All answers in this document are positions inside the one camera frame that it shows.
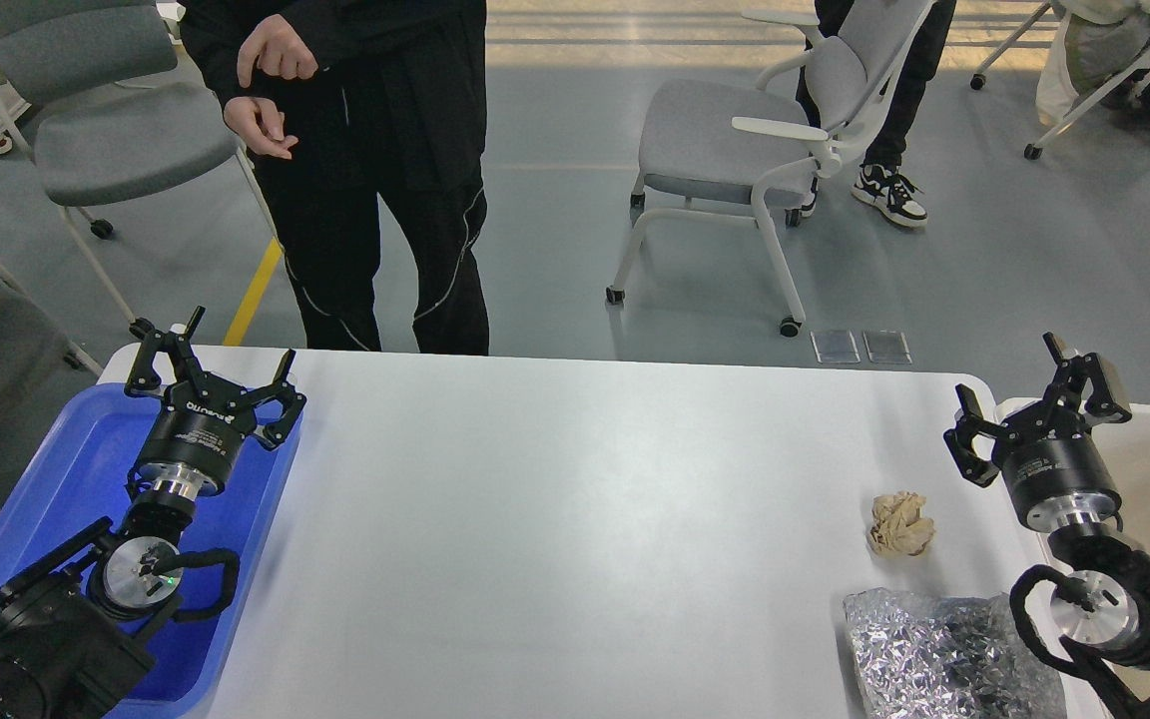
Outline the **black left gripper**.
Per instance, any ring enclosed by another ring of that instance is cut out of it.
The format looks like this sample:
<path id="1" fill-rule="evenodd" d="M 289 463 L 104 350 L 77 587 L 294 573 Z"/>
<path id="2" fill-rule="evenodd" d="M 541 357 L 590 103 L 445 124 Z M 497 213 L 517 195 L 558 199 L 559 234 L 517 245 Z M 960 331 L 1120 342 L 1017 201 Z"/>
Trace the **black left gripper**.
<path id="1" fill-rule="evenodd" d="M 268 385 L 245 388 L 218 374 L 207 374 L 191 341 L 206 307 L 195 306 L 182 331 L 161 331 L 150 320 L 129 326 L 140 346 L 124 383 L 124 395 L 158 396 L 163 408 L 135 460 L 141 485 L 191 471 L 201 479 L 200 495 L 225 491 L 243 441 L 254 436 L 264 450 L 279 448 L 302 414 L 306 397 L 290 381 L 296 351 L 288 349 Z M 155 369 L 156 355 L 172 364 L 172 385 L 164 385 Z M 256 410 L 275 403 L 278 418 L 259 423 Z"/>

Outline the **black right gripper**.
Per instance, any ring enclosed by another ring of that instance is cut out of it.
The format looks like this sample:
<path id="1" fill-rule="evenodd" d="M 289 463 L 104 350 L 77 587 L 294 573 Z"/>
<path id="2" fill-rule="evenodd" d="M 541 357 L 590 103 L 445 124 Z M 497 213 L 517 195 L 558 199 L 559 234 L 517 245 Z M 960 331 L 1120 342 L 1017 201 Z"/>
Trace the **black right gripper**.
<path id="1" fill-rule="evenodd" d="M 1079 354 L 1055 332 L 1042 334 L 1042 341 L 1057 364 L 1055 377 L 1037 404 L 1002 424 L 986 419 L 971 387 L 954 387 L 959 411 L 943 434 L 949 456 L 972 485 L 990 487 L 1002 473 L 1019 523 L 1032 531 L 1107 522 L 1122 497 L 1091 431 L 1130 422 L 1130 400 L 1110 360 Z M 992 459 L 977 456 L 979 437 L 994 441 Z"/>

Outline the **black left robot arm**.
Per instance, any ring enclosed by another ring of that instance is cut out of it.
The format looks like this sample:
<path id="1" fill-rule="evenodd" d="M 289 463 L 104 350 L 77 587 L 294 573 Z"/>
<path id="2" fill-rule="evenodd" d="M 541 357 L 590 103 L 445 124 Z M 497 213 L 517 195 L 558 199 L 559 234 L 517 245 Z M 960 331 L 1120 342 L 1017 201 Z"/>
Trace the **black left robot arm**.
<path id="1" fill-rule="evenodd" d="M 246 387 L 131 323 L 0 515 L 0 718 L 179 718 L 214 687 L 299 439 L 296 354 Z"/>

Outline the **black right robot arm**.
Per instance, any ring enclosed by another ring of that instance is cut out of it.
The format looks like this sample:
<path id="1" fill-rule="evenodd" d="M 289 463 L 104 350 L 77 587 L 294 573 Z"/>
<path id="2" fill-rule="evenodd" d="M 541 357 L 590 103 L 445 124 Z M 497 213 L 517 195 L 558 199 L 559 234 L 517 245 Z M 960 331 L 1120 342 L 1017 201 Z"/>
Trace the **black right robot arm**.
<path id="1" fill-rule="evenodd" d="M 1124 497 L 1092 429 L 1133 412 L 1114 364 L 1042 336 L 1057 369 L 1036 401 L 992 422 L 954 387 L 944 442 L 972 485 L 1003 479 L 1019 523 L 1048 537 L 1057 567 L 1025 569 L 1009 592 L 1035 658 L 1089 683 L 1114 718 L 1150 718 L 1150 552 L 1124 531 Z"/>

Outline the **person's lower hand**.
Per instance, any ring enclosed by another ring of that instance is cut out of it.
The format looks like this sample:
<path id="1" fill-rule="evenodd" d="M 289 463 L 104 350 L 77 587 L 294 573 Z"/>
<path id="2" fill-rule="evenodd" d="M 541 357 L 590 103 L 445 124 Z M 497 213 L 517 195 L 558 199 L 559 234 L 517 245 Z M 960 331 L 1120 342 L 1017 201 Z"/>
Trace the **person's lower hand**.
<path id="1" fill-rule="evenodd" d="M 292 159 L 292 147 L 299 141 L 285 132 L 285 114 L 266 97 L 233 97 L 225 102 L 223 117 L 247 150 L 259 156 Z"/>

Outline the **person's upper hand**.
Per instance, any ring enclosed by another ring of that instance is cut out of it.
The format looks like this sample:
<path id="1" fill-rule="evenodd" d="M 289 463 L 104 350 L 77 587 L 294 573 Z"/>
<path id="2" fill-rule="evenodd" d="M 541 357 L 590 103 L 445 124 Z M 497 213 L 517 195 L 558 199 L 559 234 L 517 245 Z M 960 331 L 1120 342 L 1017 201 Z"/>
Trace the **person's upper hand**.
<path id="1" fill-rule="evenodd" d="M 256 70 L 274 78 L 310 79 L 319 72 L 319 61 L 288 18 L 274 14 L 256 23 L 239 46 L 239 87 L 250 87 Z"/>

